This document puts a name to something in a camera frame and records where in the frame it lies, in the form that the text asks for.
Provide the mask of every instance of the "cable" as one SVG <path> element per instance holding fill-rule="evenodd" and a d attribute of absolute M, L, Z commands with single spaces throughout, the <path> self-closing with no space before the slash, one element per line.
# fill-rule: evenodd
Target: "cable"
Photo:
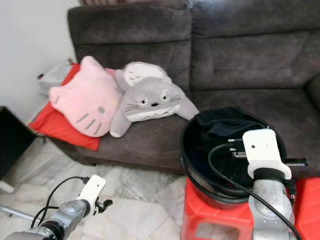
<path fill-rule="evenodd" d="M 45 217 L 46 217 L 46 214 L 47 214 L 47 211 L 48 211 L 48 207 L 49 207 L 49 203 L 50 203 L 50 200 L 53 196 L 53 194 L 55 193 L 55 191 L 62 185 L 64 184 L 65 182 L 71 180 L 71 179 L 80 179 L 82 180 L 85 184 L 86 182 L 88 182 L 88 179 L 90 179 L 89 177 L 82 177 L 82 176 L 72 176 L 72 177 L 68 177 L 67 179 L 63 180 L 62 182 L 60 182 L 54 189 L 53 191 L 50 193 L 49 197 L 48 197 L 48 200 L 46 201 L 46 205 L 44 207 L 44 213 L 40 219 L 40 222 L 38 223 L 38 226 L 44 221 Z"/>
<path fill-rule="evenodd" d="M 39 217 L 39 215 L 45 210 L 45 209 L 58 209 L 59 207 L 58 206 L 45 206 L 43 208 L 41 208 L 40 211 L 38 211 L 38 213 L 34 216 L 33 220 L 32 220 L 32 223 L 31 223 L 31 229 L 35 226 L 35 223 L 36 223 L 36 220 L 37 218 Z"/>
<path fill-rule="evenodd" d="M 211 168 L 211 170 L 217 174 L 219 177 L 221 177 L 223 180 L 233 184 L 234 186 L 236 186 L 237 188 L 241 189 L 242 191 L 248 193 L 250 196 L 254 197 L 256 200 L 258 200 L 259 202 L 261 202 L 263 205 L 265 205 L 268 209 L 270 209 L 277 217 L 279 217 L 294 233 L 295 237 L 297 238 L 297 240 L 302 240 L 300 233 L 298 232 L 298 230 L 295 228 L 295 226 L 288 220 L 286 219 L 280 212 L 278 212 L 273 206 L 271 206 L 267 201 L 265 201 L 263 198 L 261 198 L 260 196 L 258 196 L 257 194 L 255 194 L 254 192 L 248 190 L 246 187 L 238 184 L 237 182 L 231 180 L 230 178 L 228 178 L 227 176 L 223 175 L 221 172 L 219 172 L 214 165 L 212 164 L 211 161 L 211 157 L 213 155 L 213 153 L 219 149 L 222 148 L 229 148 L 230 146 L 232 146 L 232 144 L 230 143 L 225 143 L 225 144 L 221 144 L 218 145 L 216 147 L 214 147 L 209 155 L 208 155 L 208 163 L 209 166 Z"/>

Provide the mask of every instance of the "sofa backrest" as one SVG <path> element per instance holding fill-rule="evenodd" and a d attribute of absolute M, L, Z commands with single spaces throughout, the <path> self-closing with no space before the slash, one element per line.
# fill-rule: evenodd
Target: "sofa backrest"
<path fill-rule="evenodd" d="M 196 2 L 190 73 L 192 91 L 301 88 L 320 73 L 320 1 Z"/>
<path fill-rule="evenodd" d="M 184 5 L 82 6 L 69 10 L 68 23 L 78 61 L 89 55 L 112 69 L 156 64 L 189 90 L 191 13 Z"/>

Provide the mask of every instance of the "red cushion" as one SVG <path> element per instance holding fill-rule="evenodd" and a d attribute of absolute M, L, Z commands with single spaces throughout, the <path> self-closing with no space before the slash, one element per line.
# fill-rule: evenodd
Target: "red cushion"
<path fill-rule="evenodd" d="M 79 69 L 80 65 L 74 63 L 62 86 L 70 82 Z M 62 113 L 51 106 L 50 102 L 48 102 L 29 126 L 39 133 L 63 140 L 72 145 L 82 146 L 94 151 L 97 151 L 99 147 L 99 137 L 90 137 L 78 132 Z"/>

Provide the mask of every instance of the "marble floor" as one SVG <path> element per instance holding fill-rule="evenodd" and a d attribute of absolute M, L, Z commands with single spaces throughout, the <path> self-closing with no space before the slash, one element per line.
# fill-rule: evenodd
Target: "marble floor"
<path fill-rule="evenodd" d="M 15 187 L 12 194 L 0 193 L 0 204 L 34 216 L 62 180 L 91 177 L 106 180 L 99 199 L 112 199 L 104 213 L 84 219 L 69 240 L 179 240 L 183 219 L 186 178 L 181 175 L 122 166 L 84 166 L 73 161 L 53 143 L 35 141 L 8 172 L 5 180 Z M 50 205 L 74 200 L 84 184 L 73 179 L 64 183 Z M 31 222 L 0 211 L 0 240 L 12 232 L 30 228 Z M 236 239 L 223 227 L 202 225 L 197 235 L 215 240 Z"/>

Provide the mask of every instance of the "sofa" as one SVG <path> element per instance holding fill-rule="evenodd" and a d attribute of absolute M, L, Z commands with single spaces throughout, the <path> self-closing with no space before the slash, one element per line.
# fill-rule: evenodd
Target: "sofa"
<path fill-rule="evenodd" d="M 81 6 L 68 11 L 77 60 L 161 66 L 200 111 L 239 106 L 272 125 L 295 178 L 320 173 L 320 1 L 208 0 Z M 75 161 L 182 173 L 177 115 L 136 122 L 98 151 L 52 141 Z"/>

